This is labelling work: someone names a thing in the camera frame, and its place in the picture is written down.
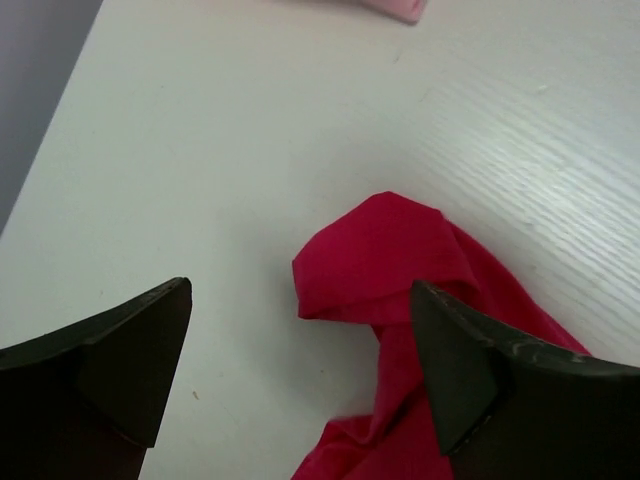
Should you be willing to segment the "magenta t shirt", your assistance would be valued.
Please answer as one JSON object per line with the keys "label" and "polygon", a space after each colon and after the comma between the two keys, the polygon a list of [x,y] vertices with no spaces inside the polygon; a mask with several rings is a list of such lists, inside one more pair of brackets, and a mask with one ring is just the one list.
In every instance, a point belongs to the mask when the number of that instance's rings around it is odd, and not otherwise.
{"label": "magenta t shirt", "polygon": [[480,243],[433,208],[373,195],[316,233],[292,263],[299,315],[364,324],[379,343],[373,410],[329,421],[299,479],[448,479],[410,324],[409,290],[432,283],[555,345],[580,343]]}

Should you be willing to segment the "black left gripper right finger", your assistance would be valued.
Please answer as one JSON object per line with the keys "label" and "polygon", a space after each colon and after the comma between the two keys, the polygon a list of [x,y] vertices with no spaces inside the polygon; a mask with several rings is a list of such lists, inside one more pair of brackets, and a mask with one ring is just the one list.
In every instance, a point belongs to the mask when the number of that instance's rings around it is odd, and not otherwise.
{"label": "black left gripper right finger", "polygon": [[639,371],[546,342],[422,281],[414,338],[458,479],[635,479]]}

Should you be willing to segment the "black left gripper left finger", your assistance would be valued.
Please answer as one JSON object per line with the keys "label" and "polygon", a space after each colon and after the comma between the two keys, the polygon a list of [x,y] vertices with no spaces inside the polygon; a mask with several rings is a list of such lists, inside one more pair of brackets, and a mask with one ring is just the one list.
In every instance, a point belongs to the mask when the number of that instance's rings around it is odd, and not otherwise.
{"label": "black left gripper left finger", "polygon": [[1,351],[4,479],[136,479],[159,434],[192,310],[173,278]]}

